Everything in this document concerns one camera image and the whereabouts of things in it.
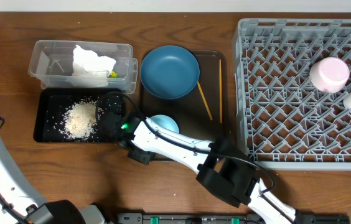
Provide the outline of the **rice leftovers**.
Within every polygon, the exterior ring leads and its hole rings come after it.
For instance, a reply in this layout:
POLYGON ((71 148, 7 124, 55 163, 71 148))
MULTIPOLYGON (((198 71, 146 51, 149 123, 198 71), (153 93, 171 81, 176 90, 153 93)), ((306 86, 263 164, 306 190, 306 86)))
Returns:
POLYGON ((68 136, 87 138, 93 132, 93 126, 98 129, 96 113, 102 114, 110 110, 103 103, 97 108, 98 101, 77 103, 65 114, 65 133, 68 136))

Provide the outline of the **pink white bowl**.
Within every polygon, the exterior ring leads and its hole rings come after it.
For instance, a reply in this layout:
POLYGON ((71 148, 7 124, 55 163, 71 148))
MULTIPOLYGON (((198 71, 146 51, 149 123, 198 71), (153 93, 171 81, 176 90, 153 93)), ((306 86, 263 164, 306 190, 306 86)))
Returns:
POLYGON ((318 90, 326 93, 336 93, 342 90, 349 76, 348 65, 336 57, 322 59, 315 63, 309 71, 312 84, 318 90))

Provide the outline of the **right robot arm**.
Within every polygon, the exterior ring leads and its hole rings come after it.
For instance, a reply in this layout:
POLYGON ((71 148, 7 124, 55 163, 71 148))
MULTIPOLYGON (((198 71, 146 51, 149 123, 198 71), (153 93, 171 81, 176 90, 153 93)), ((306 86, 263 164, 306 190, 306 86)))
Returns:
POLYGON ((96 112, 98 129, 111 139, 142 151, 161 154, 192 169, 197 181, 213 196, 239 207, 246 205, 265 223, 295 223, 297 211, 266 187, 258 171, 274 176, 224 139, 193 139, 158 125, 141 113, 123 117, 96 112))

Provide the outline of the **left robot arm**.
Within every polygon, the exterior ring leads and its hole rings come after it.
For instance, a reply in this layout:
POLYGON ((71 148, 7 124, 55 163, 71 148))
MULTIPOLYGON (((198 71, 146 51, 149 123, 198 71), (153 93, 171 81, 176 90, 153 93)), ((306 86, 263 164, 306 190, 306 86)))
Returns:
POLYGON ((0 137, 0 223, 109 222, 94 204, 78 209, 68 200, 48 202, 25 178, 0 137))

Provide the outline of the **light blue bowl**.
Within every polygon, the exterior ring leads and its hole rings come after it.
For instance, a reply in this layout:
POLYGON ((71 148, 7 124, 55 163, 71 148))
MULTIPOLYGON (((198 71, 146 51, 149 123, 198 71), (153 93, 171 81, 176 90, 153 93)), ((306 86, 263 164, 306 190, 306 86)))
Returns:
POLYGON ((175 133, 179 133, 178 125, 171 117, 163 114, 157 114, 157 115, 151 116, 151 119, 161 127, 166 128, 175 133))

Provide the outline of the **yellow green snack wrapper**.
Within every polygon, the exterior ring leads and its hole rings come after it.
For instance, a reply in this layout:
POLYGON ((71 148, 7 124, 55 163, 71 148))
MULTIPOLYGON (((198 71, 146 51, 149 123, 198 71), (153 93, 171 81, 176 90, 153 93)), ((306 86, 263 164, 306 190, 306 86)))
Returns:
POLYGON ((108 76, 109 78, 117 78, 118 77, 118 74, 114 71, 111 71, 111 73, 109 74, 108 76))

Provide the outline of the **dark blue plate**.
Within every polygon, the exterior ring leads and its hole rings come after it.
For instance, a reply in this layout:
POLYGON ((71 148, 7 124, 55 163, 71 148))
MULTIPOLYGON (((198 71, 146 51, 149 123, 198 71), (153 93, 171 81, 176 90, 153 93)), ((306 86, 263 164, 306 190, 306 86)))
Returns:
POLYGON ((200 78, 200 66, 192 52, 175 45, 151 50, 144 57, 140 72, 144 89, 164 100, 189 94, 200 78))

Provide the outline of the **white napkin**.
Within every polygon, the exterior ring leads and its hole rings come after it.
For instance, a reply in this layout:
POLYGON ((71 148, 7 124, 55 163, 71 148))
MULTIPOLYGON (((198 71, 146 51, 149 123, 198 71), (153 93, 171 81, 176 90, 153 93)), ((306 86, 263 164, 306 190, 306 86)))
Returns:
POLYGON ((108 86, 108 76, 115 65, 115 59, 108 56, 98 56, 96 52, 85 50, 76 45, 73 50, 73 73, 70 82, 74 87, 106 87, 108 86))

